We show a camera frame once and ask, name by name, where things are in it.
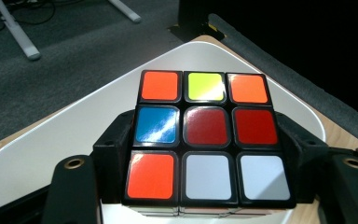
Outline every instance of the white tray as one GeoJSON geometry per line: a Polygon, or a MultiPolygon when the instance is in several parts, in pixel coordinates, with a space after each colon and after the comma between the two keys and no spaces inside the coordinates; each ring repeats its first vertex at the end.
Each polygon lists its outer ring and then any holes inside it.
{"type": "MultiPolygon", "coordinates": [[[[117,115],[135,107],[139,79],[144,69],[257,73],[252,65],[225,49],[200,41],[188,42],[135,68],[1,148],[0,206],[48,185],[56,164],[61,160],[73,155],[89,155],[92,145],[117,115]]],[[[276,111],[325,141],[324,127],[312,110],[269,77],[268,87],[276,111]]],[[[193,221],[284,223],[289,215],[290,211],[245,220],[196,218],[193,221]]],[[[103,219],[105,223],[145,223],[152,218],[143,217],[121,205],[104,204],[103,219]]],[[[191,221],[190,218],[153,220],[154,223],[191,221]]]]}

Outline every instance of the white metal leg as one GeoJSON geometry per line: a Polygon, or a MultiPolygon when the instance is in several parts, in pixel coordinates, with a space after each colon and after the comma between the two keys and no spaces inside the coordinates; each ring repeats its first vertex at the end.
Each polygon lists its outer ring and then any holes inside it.
{"type": "Polygon", "coordinates": [[[123,12],[130,20],[133,22],[141,22],[142,18],[136,14],[132,9],[124,5],[119,0],[108,0],[110,3],[112,3],[115,7],[117,7],[121,12],[123,12]]]}
{"type": "Polygon", "coordinates": [[[41,57],[39,50],[34,46],[28,35],[24,33],[21,26],[19,26],[19,24],[13,20],[13,17],[8,12],[7,7],[2,2],[2,0],[0,0],[0,12],[5,19],[5,25],[7,29],[11,32],[17,43],[19,43],[22,51],[24,51],[28,59],[39,59],[41,57]]]}

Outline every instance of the yellow-green sticker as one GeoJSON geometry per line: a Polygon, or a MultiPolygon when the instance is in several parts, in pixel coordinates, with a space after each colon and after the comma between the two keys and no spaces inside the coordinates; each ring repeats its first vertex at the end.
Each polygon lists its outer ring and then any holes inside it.
{"type": "Polygon", "coordinates": [[[216,73],[188,74],[188,98],[190,100],[221,101],[225,87],[222,76],[216,73]]]}

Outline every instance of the colored tile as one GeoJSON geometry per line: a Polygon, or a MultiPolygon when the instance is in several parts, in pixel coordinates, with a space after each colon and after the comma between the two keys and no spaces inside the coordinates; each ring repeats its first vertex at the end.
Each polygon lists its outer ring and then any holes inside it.
{"type": "Polygon", "coordinates": [[[186,85],[188,101],[224,102],[226,100],[226,88],[222,74],[189,73],[186,85]]]}
{"type": "Polygon", "coordinates": [[[173,196],[173,181],[172,155],[132,153],[127,185],[130,198],[170,199],[173,196]]]}
{"type": "Polygon", "coordinates": [[[282,159],[278,156],[242,156],[241,182],[244,195],[250,200],[290,198],[282,159]]]}
{"type": "Polygon", "coordinates": [[[140,106],[135,130],[139,143],[179,141],[179,110],[174,106],[140,106]]]}
{"type": "Polygon", "coordinates": [[[217,106],[193,106],[184,114],[184,139],[191,146],[225,147],[230,142],[227,112],[217,106]]]}
{"type": "Polygon", "coordinates": [[[189,155],[186,158],[186,197],[192,200],[228,200],[231,180],[223,155],[189,155]]]}
{"type": "Polygon", "coordinates": [[[262,75],[227,74],[230,98],[234,103],[265,104],[269,98],[262,75]]]}
{"type": "Polygon", "coordinates": [[[145,71],[141,79],[143,100],[176,101],[180,98],[180,73],[173,71],[145,71]]]}
{"type": "Polygon", "coordinates": [[[240,145],[278,143],[275,121],[269,110],[237,107],[233,110],[233,123],[236,141],[240,145]]]}

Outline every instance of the wooden surface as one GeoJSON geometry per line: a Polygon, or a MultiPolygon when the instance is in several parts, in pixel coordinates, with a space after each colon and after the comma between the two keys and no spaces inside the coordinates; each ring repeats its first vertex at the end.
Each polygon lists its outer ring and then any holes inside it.
{"type": "MultiPolygon", "coordinates": [[[[237,53],[235,53],[231,49],[227,48],[222,43],[218,42],[213,37],[210,37],[207,35],[202,35],[202,36],[194,39],[194,41],[205,41],[205,42],[213,43],[213,44],[229,51],[230,53],[234,54],[235,56],[237,56],[238,58],[240,58],[246,62],[246,60],[244,60],[241,56],[239,56],[237,53]]],[[[347,131],[342,129],[335,122],[333,122],[331,119],[327,118],[325,115],[323,115],[322,113],[320,113],[319,111],[314,109],[312,106],[308,105],[305,102],[303,102],[303,103],[306,104],[307,106],[309,106],[321,120],[321,122],[324,126],[324,129],[325,129],[325,132],[326,132],[326,143],[328,146],[343,147],[343,148],[350,148],[350,149],[358,148],[358,139],[356,137],[354,137],[353,135],[351,135],[350,133],[348,133],[347,131]]],[[[38,122],[30,125],[29,127],[26,127],[24,129],[18,131],[17,133],[13,133],[11,136],[1,140],[0,141],[0,149],[3,146],[5,146],[6,144],[10,143],[11,141],[13,141],[16,138],[18,138],[19,136],[21,136],[22,134],[31,131],[34,127],[43,123],[45,120],[50,119],[51,117],[53,117],[55,114],[57,114],[60,111],[57,111],[56,113],[53,113],[50,116],[48,116],[44,119],[41,119],[38,122]]],[[[307,204],[307,203],[298,204],[296,206],[296,208],[293,210],[293,213],[292,213],[288,223],[289,224],[297,224],[297,223],[318,224],[318,223],[320,223],[318,215],[317,215],[318,204],[319,204],[319,202],[317,200],[315,200],[314,203],[310,203],[310,204],[307,204]]]]}

